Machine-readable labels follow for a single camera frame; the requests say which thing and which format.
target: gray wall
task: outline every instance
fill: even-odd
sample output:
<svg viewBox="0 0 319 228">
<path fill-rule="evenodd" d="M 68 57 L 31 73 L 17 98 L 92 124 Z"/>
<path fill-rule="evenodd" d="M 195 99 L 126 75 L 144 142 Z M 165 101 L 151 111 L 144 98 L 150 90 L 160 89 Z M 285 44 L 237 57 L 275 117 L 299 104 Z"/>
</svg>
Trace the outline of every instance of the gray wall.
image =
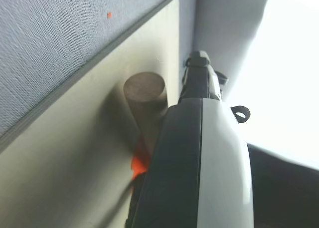
<svg viewBox="0 0 319 228">
<path fill-rule="evenodd" d="M 0 0 L 0 136 L 161 1 Z M 179 1 L 182 64 L 196 0 Z"/>
<path fill-rule="evenodd" d="M 266 1 L 197 0 L 193 46 L 207 51 L 213 68 L 229 77 L 225 95 L 239 73 Z"/>
</svg>

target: orange spot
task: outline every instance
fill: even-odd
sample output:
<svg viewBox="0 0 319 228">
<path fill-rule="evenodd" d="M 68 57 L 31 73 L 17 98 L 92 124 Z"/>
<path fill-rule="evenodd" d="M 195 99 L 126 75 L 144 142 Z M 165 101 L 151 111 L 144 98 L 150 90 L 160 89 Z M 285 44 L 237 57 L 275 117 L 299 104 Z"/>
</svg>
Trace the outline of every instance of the orange spot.
<svg viewBox="0 0 319 228">
<path fill-rule="evenodd" d="M 132 180 L 139 174 L 146 172 L 149 168 L 151 157 L 147 151 L 143 138 L 140 137 L 137 147 L 135 148 L 135 154 L 132 159 L 131 168 L 133 170 Z"/>
</svg>

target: beige board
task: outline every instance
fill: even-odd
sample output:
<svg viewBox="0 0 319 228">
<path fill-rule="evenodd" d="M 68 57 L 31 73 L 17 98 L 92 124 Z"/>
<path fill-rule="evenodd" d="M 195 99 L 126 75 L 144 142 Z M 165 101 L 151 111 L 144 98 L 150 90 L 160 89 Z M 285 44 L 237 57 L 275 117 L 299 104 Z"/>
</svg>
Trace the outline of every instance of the beige board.
<svg viewBox="0 0 319 228">
<path fill-rule="evenodd" d="M 139 130 L 123 85 L 156 72 L 176 104 L 178 50 L 179 3 L 166 0 L 5 134 L 0 227 L 124 227 Z"/>
</svg>

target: bright white light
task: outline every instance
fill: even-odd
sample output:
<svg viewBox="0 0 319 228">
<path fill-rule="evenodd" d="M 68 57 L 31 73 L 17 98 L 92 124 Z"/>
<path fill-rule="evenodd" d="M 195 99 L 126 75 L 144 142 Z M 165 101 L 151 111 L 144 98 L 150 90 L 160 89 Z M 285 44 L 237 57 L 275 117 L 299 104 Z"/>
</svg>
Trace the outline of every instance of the bright white light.
<svg viewBox="0 0 319 228">
<path fill-rule="evenodd" d="M 268 0 L 227 102 L 248 142 L 319 168 L 319 0 Z"/>
</svg>

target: textured fabric surface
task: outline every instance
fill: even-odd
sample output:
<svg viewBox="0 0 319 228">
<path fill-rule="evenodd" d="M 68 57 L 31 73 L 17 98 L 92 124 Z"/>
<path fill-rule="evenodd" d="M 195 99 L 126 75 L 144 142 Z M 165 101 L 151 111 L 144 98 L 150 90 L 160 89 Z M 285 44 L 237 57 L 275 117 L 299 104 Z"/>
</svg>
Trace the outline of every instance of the textured fabric surface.
<svg viewBox="0 0 319 228">
<path fill-rule="evenodd" d="M 0 136 L 162 1 L 0 0 Z M 181 65 L 192 46 L 195 1 L 179 0 Z"/>
</svg>

